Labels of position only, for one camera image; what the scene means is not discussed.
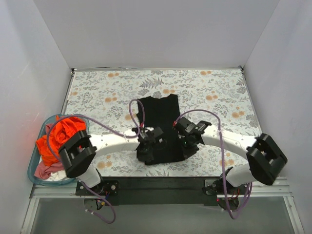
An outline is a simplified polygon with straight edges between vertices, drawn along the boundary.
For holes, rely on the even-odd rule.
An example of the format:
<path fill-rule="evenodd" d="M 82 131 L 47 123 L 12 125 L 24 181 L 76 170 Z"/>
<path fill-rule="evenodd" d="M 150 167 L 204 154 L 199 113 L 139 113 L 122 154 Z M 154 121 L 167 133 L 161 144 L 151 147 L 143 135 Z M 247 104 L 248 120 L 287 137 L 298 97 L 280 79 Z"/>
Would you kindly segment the black t shirt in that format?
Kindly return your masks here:
<path fill-rule="evenodd" d="M 174 121 L 180 116 L 178 96 L 169 95 L 163 98 L 144 97 L 138 104 L 137 118 L 145 127 L 159 127 L 163 134 L 162 142 L 153 146 L 151 159 L 146 159 L 143 154 L 137 153 L 137 159 L 145 165 L 180 162 L 193 156 L 199 148 L 189 146 L 178 137 L 178 132 L 173 128 Z"/>

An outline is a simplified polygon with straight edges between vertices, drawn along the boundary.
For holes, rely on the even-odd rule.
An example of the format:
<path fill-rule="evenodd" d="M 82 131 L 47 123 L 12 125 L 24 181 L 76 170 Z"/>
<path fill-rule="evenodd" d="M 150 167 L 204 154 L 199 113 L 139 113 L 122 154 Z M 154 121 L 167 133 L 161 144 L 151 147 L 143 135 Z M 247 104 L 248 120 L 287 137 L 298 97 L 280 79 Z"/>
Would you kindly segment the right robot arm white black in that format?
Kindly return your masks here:
<path fill-rule="evenodd" d="M 180 136 L 179 140 L 186 158 L 199 150 L 198 144 L 203 144 L 223 147 L 224 150 L 248 161 L 244 165 L 226 170 L 225 179 L 221 180 L 220 187 L 227 194 L 233 193 L 243 184 L 256 181 L 264 185 L 273 185 L 288 162 L 285 154 L 268 134 L 246 136 L 220 131 L 209 122 L 200 121 L 194 124 L 185 117 L 176 121 L 174 128 Z"/>

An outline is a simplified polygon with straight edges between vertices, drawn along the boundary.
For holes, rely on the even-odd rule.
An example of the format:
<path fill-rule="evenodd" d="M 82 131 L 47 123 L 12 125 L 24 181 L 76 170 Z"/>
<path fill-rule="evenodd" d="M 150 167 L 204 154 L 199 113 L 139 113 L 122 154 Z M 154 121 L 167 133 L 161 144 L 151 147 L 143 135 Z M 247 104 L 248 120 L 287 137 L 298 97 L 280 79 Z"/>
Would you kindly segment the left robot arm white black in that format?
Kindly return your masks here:
<path fill-rule="evenodd" d="M 160 127 L 133 128 L 125 134 L 89 135 L 85 130 L 78 131 L 58 151 L 66 176 L 77 178 L 91 194 L 98 195 L 103 191 L 104 184 L 100 173 L 91 165 L 96 157 L 135 151 L 139 161 L 149 163 L 154 160 L 154 148 L 164 141 Z"/>

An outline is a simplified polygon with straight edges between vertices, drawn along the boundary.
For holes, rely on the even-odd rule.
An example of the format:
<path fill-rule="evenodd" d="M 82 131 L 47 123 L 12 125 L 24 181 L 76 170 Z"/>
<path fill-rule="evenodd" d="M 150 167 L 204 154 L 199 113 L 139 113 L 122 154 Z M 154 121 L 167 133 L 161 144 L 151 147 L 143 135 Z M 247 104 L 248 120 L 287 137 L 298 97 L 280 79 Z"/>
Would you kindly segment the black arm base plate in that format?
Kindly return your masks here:
<path fill-rule="evenodd" d="M 92 191 L 114 205 L 203 204 L 224 195 L 220 177 L 103 177 Z"/>

